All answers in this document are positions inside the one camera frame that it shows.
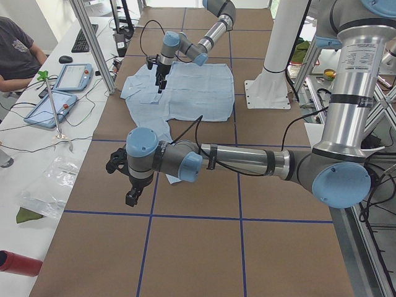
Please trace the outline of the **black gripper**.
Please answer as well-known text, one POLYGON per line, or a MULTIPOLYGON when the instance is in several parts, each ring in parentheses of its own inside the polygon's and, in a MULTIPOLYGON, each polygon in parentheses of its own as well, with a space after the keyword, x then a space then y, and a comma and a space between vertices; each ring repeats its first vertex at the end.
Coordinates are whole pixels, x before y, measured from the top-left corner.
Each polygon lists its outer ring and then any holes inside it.
POLYGON ((166 88, 166 76, 170 73, 172 63, 173 58, 168 58, 162 54, 146 57, 146 65, 149 70, 152 70, 154 64, 157 66, 155 85, 158 86, 158 93, 162 93, 166 88))
POLYGON ((144 188, 152 183, 153 170, 148 170, 145 173, 133 171, 128 164, 127 152, 124 147, 118 148, 117 151, 113 152, 106 164, 106 171, 109 174, 113 174, 116 170, 129 178, 132 186, 131 190, 126 193, 125 203, 130 207, 134 207, 138 204, 144 188))

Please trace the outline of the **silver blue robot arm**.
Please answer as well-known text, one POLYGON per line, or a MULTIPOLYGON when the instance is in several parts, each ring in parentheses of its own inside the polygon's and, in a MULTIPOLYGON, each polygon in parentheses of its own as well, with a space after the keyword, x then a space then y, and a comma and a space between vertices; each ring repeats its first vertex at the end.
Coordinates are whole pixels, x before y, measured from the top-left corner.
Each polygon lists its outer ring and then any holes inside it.
MULTIPOLYGON (((197 41, 213 25, 214 16, 204 9, 146 7, 140 18, 137 36, 132 39, 122 66, 118 84, 137 72, 143 65, 144 52, 160 49, 162 31, 185 31, 197 41)), ((235 105, 225 122, 203 122, 199 130, 189 122, 171 120, 171 135, 252 149, 278 150, 281 144, 289 149, 306 152, 309 139, 297 103, 289 110, 251 110, 247 107, 243 83, 259 73, 273 27, 271 12, 265 7, 253 8, 243 1, 237 8, 235 29, 221 39, 209 62, 226 64, 235 78, 235 105)), ((204 170, 194 183, 171 184, 159 173, 146 187, 135 207, 125 203, 131 185, 119 173, 97 171, 93 195, 98 208, 109 212, 148 213, 206 217, 285 217, 294 212, 297 217, 325 220, 327 207, 301 186, 278 177, 251 177, 217 168, 204 170)))
POLYGON ((148 69, 152 69, 154 64, 157 66, 155 85, 158 87, 158 93, 161 93, 166 87, 166 76, 170 73, 178 51, 187 56, 193 63, 202 66, 207 62, 208 53, 220 37, 233 29, 236 20, 236 8, 232 1, 203 1, 202 5, 218 20, 197 44, 188 40, 185 33, 167 31, 163 37, 160 54, 146 58, 148 69))

